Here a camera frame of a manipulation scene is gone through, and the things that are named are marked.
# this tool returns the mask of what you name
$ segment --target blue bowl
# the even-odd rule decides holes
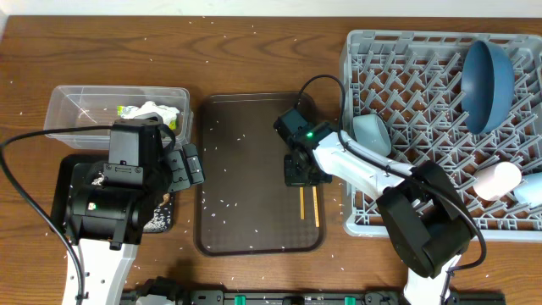
[[[502,47],[492,42],[475,42],[463,64],[461,101],[468,111],[467,128],[474,135],[499,127],[510,112],[514,98],[512,62]]]

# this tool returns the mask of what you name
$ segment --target light blue cup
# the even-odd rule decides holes
[[[542,173],[526,175],[525,182],[514,189],[519,203],[528,203],[531,208],[542,204]]]
[[[514,98],[514,71],[505,50],[493,42],[475,42],[463,64],[461,101],[465,121],[474,135],[499,127]]]

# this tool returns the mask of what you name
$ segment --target green tape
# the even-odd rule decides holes
[[[235,296],[235,305],[246,305],[246,297],[245,296]]]
[[[345,297],[345,305],[356,305],[355,297]]]

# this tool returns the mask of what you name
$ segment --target transparent bin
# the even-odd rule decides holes
[[[150,86],[58,86],[53,90],[44,130],[57,128],[112,125],[120,116],[117,106],[141,107],[147,101],[157,105],[176,107],[177,118],[176,148],[190,141],[192,117],[190,95],[184,88]],[[72,148],[109,149],[109,130],[47,135],[60,140]]]

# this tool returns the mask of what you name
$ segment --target dish rack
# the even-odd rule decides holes
[[[506,50],[516,82],[506,120],[473,135],[461,109],[461,77],[468,48],[478,40]],[[514,163],[523,175],[542,170],[542,135],[534,132],[531,112],[542,101],[541,51],[542,38],[531,35],[354,30],[340,56],[344,128],[353,136],[355,116],[380,115],[390,133],[390,158],[414,165],[433,160],[444,168],[486,240],[542,242],[542,206],[519,204],[512,192],[486,202],[472,188],[477,170],[500,161]],[[348,234],[388,236],[373,198],[346,183],[342,201]],[[415,208],[423,214],[432,205]]]

